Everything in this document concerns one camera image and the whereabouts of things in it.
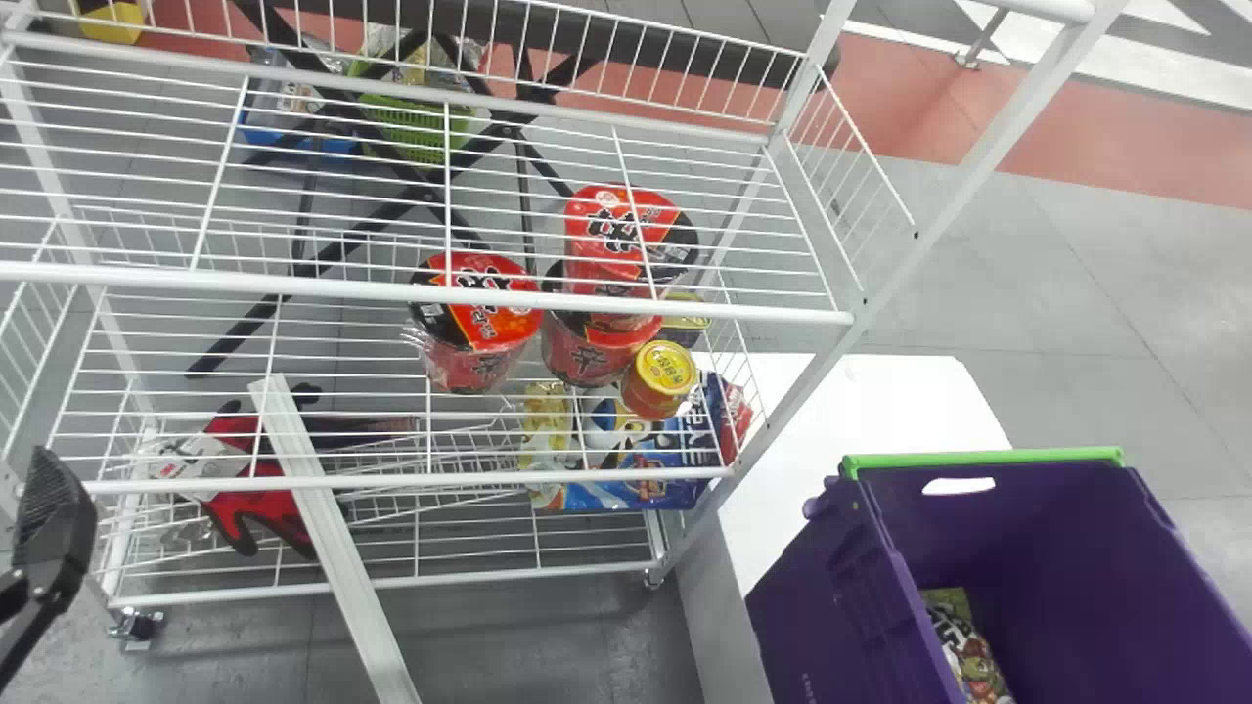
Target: snack package in crate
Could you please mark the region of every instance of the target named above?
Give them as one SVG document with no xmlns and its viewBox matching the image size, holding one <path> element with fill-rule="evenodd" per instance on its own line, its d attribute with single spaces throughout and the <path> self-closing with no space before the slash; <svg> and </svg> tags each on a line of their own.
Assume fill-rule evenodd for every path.
<svg viewBox="0 0 1252 704">
<path fill-rule="evenodd" d="M 520 468 L 712 467 L 732 462 L 739 452 L 735 438 L 744 437 L 752 420 L 742 391 L 712 372 L 701 372 L 689 408 L 665 421 L 645 421 L 607 387 L 602 396 L 575 402 L 558 382 L 531 385 L 527 395 L 533 398 L 522 418 L 526 435 Z M 686 510 L 696 505 L 707 485 L 704 479 L 568 482 L 532 486 L 530 496 L 531 506 L 545 512 Z"/>
</svg>

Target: yellow can lid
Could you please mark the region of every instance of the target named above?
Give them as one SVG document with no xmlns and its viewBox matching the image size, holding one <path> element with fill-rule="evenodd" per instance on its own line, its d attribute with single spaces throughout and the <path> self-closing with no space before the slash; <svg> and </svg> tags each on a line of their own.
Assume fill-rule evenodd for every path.
<svg viewBox="0 0 1252 704">
<path fill-rule="evenodd" d="M 654 339 L 639 351 L 635 373 L 649 388 L 665 396 L 685 396 L 696 385 L 691 353 L 667 339 Z"/>
</svg>

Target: cup lid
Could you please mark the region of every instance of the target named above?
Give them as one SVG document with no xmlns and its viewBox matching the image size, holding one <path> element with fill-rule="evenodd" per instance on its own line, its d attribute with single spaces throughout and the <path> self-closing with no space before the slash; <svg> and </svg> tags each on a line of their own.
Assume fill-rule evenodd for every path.
<svg viewBox="0 0 1252 704">
<path fill-rule="evenodd" d="M 422 262 L 409 282 L 446 286 L 446 254 Z M 452 252 L 452 287 L 538 292 L 538 283 L 512 259 L 490 252 Z M 409 303 L 413 319 L 432 336 L 458 349 L 506 352 L 540 328 L 543 312 L 512 306 Z"/>
</svg>

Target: green crate rim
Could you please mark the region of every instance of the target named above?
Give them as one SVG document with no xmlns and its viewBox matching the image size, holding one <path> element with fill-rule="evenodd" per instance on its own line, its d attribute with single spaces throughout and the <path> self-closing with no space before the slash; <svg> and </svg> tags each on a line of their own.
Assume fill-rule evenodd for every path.
<svg viewBox="0 0 1252 704">
<path fill-rule="evenodd" d="M 844 455 L 839 475 L 856 480 L 861 472 L 955 465 L 1028 465 L 1035 462 L 1107 462 L 1126 467 L 1126 453 L 1116 445 L 988 450 L 982 452 L 915 452 L 899 455 Z"/>
</svg>

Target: white label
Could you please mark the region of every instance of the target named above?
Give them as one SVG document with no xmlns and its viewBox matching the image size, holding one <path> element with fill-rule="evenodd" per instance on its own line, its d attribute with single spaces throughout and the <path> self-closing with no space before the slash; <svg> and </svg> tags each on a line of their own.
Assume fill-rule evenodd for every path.
<svg viewBox="0 0 1252 704">
<path fill-rule="evenodd" d="M 156 440 L 136 451 L 148 463 L 150 479 L 234 477 L 252 462 L 252 456 L 212 435 L 197 433 L 177 440 Z M 217 491 L 180 491 L 188 499 L 210 501 Z"/>
</svg>

